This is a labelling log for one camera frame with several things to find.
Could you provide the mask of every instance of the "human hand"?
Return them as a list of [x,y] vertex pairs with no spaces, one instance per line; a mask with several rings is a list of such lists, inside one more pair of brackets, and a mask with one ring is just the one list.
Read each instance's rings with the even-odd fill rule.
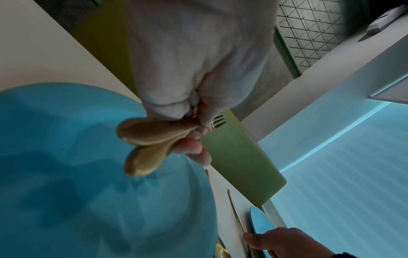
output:
[[[267,61],[277,4],[127,0],[130,61],[147,115],[181,119],[197,107],[206,128],[221,111],[243,101]],[[174,151],[211,162],[196,133]]]
[[246,243],[274,258],[332,258],[334,253],[297,228],[278,227],[265,234],[244,234]]

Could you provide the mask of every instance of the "white wall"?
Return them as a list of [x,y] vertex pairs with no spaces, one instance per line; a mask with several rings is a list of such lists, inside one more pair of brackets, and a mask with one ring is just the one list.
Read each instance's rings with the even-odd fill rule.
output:
[[365,30],[357,32],[246,117],[242,124],[255,141],[260,141],[407,33],[408,14],[362,42],[358,40]]

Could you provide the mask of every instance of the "white table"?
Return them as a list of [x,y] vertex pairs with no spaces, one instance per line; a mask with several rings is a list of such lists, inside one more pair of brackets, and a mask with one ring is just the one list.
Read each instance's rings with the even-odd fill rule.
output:
[[[0,91],[39,82],[73,82],[115,91],[140,102],[33,0],[0,1],[0,35]],[[246,247],[227,189],[232,191],[244,227],[252,204],[216,170],[208,167],[208,171],[220,237],[233,258],[244,258]]]

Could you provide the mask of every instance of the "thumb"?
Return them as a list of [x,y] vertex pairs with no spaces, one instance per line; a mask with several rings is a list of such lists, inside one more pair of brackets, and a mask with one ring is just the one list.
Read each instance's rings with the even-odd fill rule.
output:
[[273,243],[267,234],[244,233],[244,240],[251,248],[257,250],[273,250]]

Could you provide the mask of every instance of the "turquoise plate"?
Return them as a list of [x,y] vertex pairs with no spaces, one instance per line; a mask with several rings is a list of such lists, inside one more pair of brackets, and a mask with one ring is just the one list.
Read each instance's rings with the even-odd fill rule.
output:
[[202,166],[170,155],[144,178],[116,136],[141,104],[85,85],[0,93],[0,253],[7,258],[212,257],[215,202]]
[[[260,210],[258,207],[252,206],[250,209],[252,226],[256,234],[263,234],[268,230],[275,229],[276,226],[272,223],[270,218]],[[263,251],[266,258],[272,258],[267,250]]]

